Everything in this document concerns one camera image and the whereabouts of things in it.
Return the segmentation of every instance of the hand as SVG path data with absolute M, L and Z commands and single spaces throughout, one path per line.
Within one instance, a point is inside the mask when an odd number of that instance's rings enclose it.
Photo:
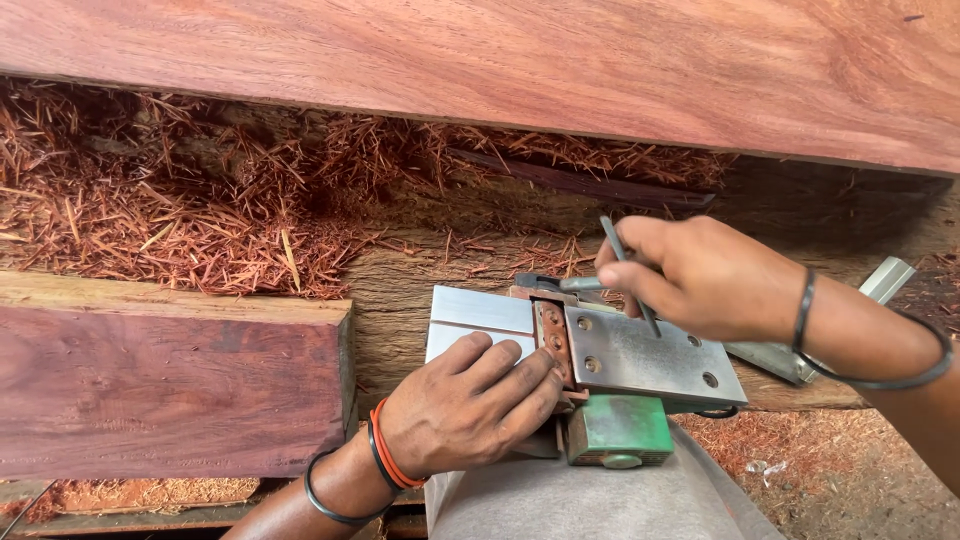
M 617 261 L 604 241 L 595 261 L 603 285 L 639 298 L 704 339 L 792 339 L 804 288 L 800 264 L 705 216 L 677 222 L 625 217 L 616 231 L 637 261 Z M 638 317 L 632 304 L 626 303 L 627 315 Z
M 410 374 L 380 411 L 380 432 L 411 479 L 487 465 L 530 436 L 553 411 L 563 382 L 540 349 L 491 346 L 476 331 Z

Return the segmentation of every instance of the reddish wood slab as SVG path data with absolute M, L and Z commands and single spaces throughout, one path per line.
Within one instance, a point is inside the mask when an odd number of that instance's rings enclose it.
M 349 313 L 0 272 L 0 478 L 298 475 L 351 430 Z
M 0 9 L 8 73 L 960 172 L 955 0 Z

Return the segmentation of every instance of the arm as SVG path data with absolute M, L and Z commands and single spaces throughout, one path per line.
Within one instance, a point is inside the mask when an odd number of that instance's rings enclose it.
M 515 365 L 519 357 L 514 341 L 491 346 L 488 335 L 474 332 L 404 379 L 380 412 L 383 440 L 400 471 L 419 479 L 486 465 L 543 424 L 560 398 L 560 372 L 546 351 Z M 394 498 L 366 430 L 322 459 L 310 481 L 321 503 L 351 518 L 369 516 Z M 316 509 L 301 477 L 224 538 L 347 539 L 357 529 Z
M 637 296 L 665 320 L 706 339 L 793 341 L 804 289 L 800 264 L 708 217 L 665 222 L 635 216 L 616 228 L 642 256 L 617 262 L 605 242 L 596 259 L 604 285 Z M 631 303 L 627 307 L 628 315 L 638 316 Z M 840 375 L 868 380 L 919 375 L 943 354 L 927 329 L 824 277 L 816 281 L 804 351 Z M 918 388 L 857 391 L 960 494 L 960 468 L 951 463 L 960 455 L 956 363 Z

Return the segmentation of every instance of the person's left hand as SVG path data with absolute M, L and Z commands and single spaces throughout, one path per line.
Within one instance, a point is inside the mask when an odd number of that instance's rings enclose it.
M 515 341 L 491 346 L 476 331 L 410 374 L 380 411 L 396 466 L 411 479 L 496 461 L 539 428 L 563 381 L 541 349 L 520 358 Z

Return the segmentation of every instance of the finger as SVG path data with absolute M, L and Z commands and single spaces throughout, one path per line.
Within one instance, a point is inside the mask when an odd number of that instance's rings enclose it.
M 513 339 L 505 339 L 490 347 L 462 375 L 473 393 L 480 394 L 513 369 L 522 353 Z
M 685 304 L 684 294 L 676 285 L 638 262 L 611 262 L 597 272 L 597 278 L 606 287 L 638 298 L 667 320 Z M 628 315 L 639 316 L 636 303 L 625 302 L 625 307 Z
M 641 262 L 663 264 L 664 240 L 668 227 L 675 225 L 662 219 L 642 215 L 627 216 L 616 222 L 616 235 L 625 248 L 633 249 Z M 597 268 L 616 260 L 609 240 L 604 240 L 594 260 Z
M 484 392 L 484 406 L 489 407 L 496 418 L 502 418 L 530 395 L 555 365 L 546 349 L 537 349 Z
M 560 375 L 554 370 L 548 371 L 533 391 L 500 421 L 499 432 L 504 447 L 514 446 L 542 426 L 550 418 L 563 389 Z
M 450 375 L 456 375 L 473 365 L 492 344 L 493 340 L 486 332 L 471 332 L 454 341 L 449 349 L 431 360 L 427 365 L 442 369 Z

